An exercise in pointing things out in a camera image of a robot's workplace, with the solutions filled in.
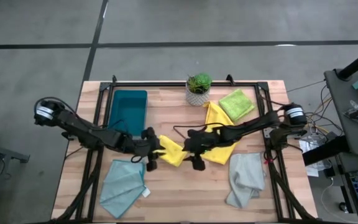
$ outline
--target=wooden tabletop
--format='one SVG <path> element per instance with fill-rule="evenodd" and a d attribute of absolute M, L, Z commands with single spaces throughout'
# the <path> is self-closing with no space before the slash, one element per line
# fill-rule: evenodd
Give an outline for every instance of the wooden tabletop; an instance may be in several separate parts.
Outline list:
<path fill-rule="evenodd" d="M 267 81 L 272 101 L 288 103 L 284 82 L 281 80 Z M 78 114 L 88 121 L 93 120 L 98 97 L 100 82 L 84 82 Z M 212 87 L 209 99 L 215 103 L 227 94 L 240 88 L 256 105 L 255 90 L 253 87 Z M 156 134 L 168 136 L 173 141 L 183 145 L 181 138 L 173 129 L 173 125 L 204 124 L 206 108 L 190 106 L 185 100 L 184 87 L 137 87 L 118 88 L 115 90 L 147 90 L 148 105 L 146 127 L 153 127 Z M 100 124 L 103 119 L 102 107 Z M 258 117 L 256 109 L 245 116 L 237 124 Z M 67 153 L 79 148 L 73 141 L 69 144 Z M 263 152 L 265 150 L 261 131 L 244 136 L 236 146 L 233 154 Z M 288 181 L 291 191 L 295 194 L 302 206 L 317 216 L 311 194 L 309 181 L 301 152 L 290 147 L 283 151 L 287 168 Z M 183 162 L 180 167 L 174 167 L 165 161 L 157 160 L 158 169 L 145 174 L 146 186 L 151 194 L 144 198 L 140 196 L 135 204 L 128 209 L 120 220 L 114 219 L 99 204 L 99 196 L 103 180 L 113 159 L 130 158 L 131 156 L 104 150 L 103 164 L 98 186 L 98 197 L 94 210 L 94 222 L 275 222 L 275 213 L 269 170 L 264 164 L 267 174 L 265 190 L 259 198 L 250 200 L 243 209 L 234 208 L 225 204 L 225 199 L 231 191 L 228 174 L 229 161 L 226 165 L 205 161 L 206 169 L 202 172 L 193 170 L 190 162 Z M 78 193 L 83 176 L 86 158 L 86 149 L 70 156 L 64 163 L 63 172 L 58 187 L 57 197 L 52 212 L 52 218 L 57 218 L 69 206 Z M 285 197 L 280 192 L 280 200 L 284 214 L 287 217 Z M 89 194 L 85 200 L 84 214 L 88 211 Z"/>

